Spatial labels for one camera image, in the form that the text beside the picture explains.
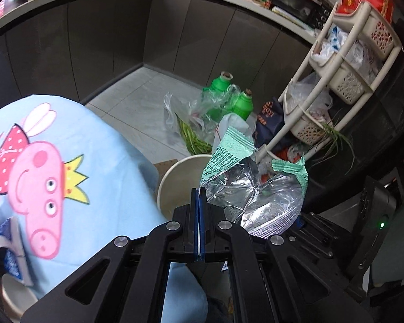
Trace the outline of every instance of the tiled floor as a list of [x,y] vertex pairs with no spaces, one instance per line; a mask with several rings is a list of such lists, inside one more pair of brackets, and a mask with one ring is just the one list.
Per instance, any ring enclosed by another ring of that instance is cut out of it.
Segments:
[[[178,134],[165,127],[165,94],[188,101],[201,90],[170,76],[142,67],[106,89],[88,109],[119,131],[153,164],[190,155]],[[248,119],[251,125],[255,116]]]

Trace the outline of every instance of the dark blue bag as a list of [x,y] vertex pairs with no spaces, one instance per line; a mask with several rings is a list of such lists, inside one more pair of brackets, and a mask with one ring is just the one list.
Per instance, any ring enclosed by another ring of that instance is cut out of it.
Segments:
[[[256,130],[253,139],[256,148],[268,144],[284,126],[283,106],[273,97],[272,101],[266,102],[262,107],[256,121]],[[295,137],[288,132],[271,150],[278,152],[285,147],[291,146],[296,141]]]

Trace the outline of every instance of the plastic basket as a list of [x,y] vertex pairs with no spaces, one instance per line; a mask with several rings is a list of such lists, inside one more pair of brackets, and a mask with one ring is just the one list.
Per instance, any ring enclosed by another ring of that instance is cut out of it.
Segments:
[[[318,44],[315,43],[311,48],[311,55],[315,54],[318,49]],[[341,57],[340,54],[334,53],[329,59],[320,66],[312,57],[309,58],[311,67],[316,73],[323,77],[329,66],[332,64],[335,57]],[[347,104],[354,104],[365,91],[371,91],[371,88],[363,77],[353,68],[350,63],[343,59],[340,68],[330,80],[328,86],[331,90]]]
[[[360,18],[359,12],[364,7],[364,4],[371,5],[369,2],[362,1],[358,8],[349,15],[334,13],[333,23],[349,33],[358,22]],[[388,21],[373,6],[371,6],[370,16],[359,34],[358,39],[364,41],[371,47],[376,55],[383,61],[389,56],[394,45],[401,45],[397,34]]]
[[[284,123],[287,125],[290,120],[290,113],[294,108],[290,108],[287,105],[287,89],[285,90],[284,98],[283,98],[283,109],[284,109]],[[325,132],[323,130],[323,126],[318,123],[314,118],[302,110],[303,114],[298,120],[298,122],[292,126],[290,132],[300,141],[304,142],[307,145],[315,145],[319,142],[324,136]]]

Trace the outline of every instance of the green beans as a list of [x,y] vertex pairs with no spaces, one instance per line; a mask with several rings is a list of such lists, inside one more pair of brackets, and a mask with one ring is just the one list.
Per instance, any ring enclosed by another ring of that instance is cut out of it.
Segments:
[[212,145],[197,138],[192,128],[184,123],[178,116],[177,120],[180,126],[180,134],[184,142],[186,143],[187,150],[192,155],[210,154],[212,151]]

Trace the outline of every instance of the light blue blanket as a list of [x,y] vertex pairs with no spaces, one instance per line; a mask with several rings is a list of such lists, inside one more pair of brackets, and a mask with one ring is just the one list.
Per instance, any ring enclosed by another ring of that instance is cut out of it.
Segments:
[[[0,224],[17,216],[41,298],[114,237],[146,236],[166,220],[156,168],[84,106],[30,96],[0,109]],[[173,264],[162,322],[204,322],[206,295]]]

